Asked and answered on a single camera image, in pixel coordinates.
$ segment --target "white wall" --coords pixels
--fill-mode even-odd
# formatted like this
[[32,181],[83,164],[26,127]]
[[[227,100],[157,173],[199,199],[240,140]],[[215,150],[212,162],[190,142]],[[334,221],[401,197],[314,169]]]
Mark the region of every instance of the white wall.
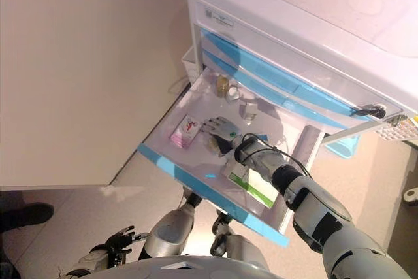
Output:
[[186,0],[1,0],[0,185],[109,183],[190,44]]

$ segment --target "gray floor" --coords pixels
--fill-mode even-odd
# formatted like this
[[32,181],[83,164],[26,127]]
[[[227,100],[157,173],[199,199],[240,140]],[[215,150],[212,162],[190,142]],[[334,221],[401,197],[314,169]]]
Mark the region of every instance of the gray floor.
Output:
[[[385,142],[375,133],[362,136],[358,152],[341,159],[322,148],[312,167],[313,177],[352,213],[358,227],[387,248],[400,206],[406,175],[415,167],[417,152],[401,142]],[[127,225],[149,231],[180,202],[182,188],[140,155],[121,173],[115,186],[75,190],[14,193],[11,206],[22,201],[45,201],[55,206],[54,216],[43,225],[3,234],[3,244],[22,278],[57,278],[60,272],[96,244]],[[214,207],[204,201],[197,209],[195,227],[185,253],[208,255],[213,236]],[[233,223],[263,251],[273,273],[289,279],[325,278],[321,256],[311,251],[290,226],[287,248],[280,248],[253,231]],[[141,244],[133,246],[135,260]]]

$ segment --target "small bottle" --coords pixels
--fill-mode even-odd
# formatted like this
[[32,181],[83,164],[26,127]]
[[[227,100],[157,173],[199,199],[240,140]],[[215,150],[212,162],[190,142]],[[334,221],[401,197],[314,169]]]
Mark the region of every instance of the small bottle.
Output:
[[219,75],[216,79],[216,95],[220,98],[225,98],[227,96],[229,89],[229,80],[224,76]]

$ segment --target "white drawer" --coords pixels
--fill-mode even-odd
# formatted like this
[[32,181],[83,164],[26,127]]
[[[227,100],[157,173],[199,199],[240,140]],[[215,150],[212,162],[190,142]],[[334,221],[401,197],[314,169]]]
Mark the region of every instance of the white drawer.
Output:
[[309,167],[323,133],[311,127],[308,128],[309,137],[302,135],[305,134],[305,127],[311,124],[310,119],[275,105],[237,82],[240,92],[247,97],[253,97],[258,104],[256,118],[248,123],[240,112],[241,101],[228,103],[226,99],[217,97],[215,81],[219,74],[228,76],[221,69],[215,71],[206,68],[140,144],[138,151],[196,194],[224,209],[240,223],[273,242],[286,246],[288,240],[283,234],[290,215],[280,194],[269,208],[229,180],[223,174],[228,155],[219,157],[211,152],[207,148],[207,134],[198,133],[187,149],[175,145],[170,136],[186,114],[200,122],[223,116],[235,123],[243,134],[262,133],[267,135],[271,144],[281,142],[278,148],[292,154]]

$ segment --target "black glove hand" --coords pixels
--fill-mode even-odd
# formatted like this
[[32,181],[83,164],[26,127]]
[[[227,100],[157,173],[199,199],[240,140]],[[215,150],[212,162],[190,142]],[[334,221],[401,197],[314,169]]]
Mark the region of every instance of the black glove hand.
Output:
[[108,252],[108,268],[118,266],[125,263],[126,254],[132,252],[132,249],[124,250],[128,245],[132,244],[135,232],[126,233],[133,230],[134,226],[130,225],[125,229],[110,236],[104,244],[100,244],[92,248],[90,251],[107,250]]

